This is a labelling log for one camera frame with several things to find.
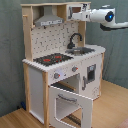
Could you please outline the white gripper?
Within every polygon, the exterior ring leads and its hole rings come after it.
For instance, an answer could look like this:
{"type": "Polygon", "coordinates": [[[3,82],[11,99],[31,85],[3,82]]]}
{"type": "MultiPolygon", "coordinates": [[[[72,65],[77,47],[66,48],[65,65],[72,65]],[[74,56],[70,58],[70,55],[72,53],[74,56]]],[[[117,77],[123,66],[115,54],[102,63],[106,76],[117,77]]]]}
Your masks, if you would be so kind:
{"type": "Polygon", "coordinates": [[[74,20],[90,22],[90,12],[89,11],[81,11],[78,13],[73,13],[72,18],[74,20]]]}

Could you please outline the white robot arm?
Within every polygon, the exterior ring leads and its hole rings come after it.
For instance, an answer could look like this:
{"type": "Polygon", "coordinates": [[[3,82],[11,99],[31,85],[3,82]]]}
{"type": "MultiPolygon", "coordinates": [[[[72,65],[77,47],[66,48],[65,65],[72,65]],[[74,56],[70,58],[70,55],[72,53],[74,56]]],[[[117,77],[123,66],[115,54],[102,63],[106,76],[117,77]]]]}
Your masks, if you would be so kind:
{"type": "Polygon", "coordinates": [[[109,5],[102,6],[100,9],[81,10],[78,13],[73,13],[72,18],[87,22],[97,22],[103,31],[128,28],[128,22],[115,22],[115,9],[109,5]]]}

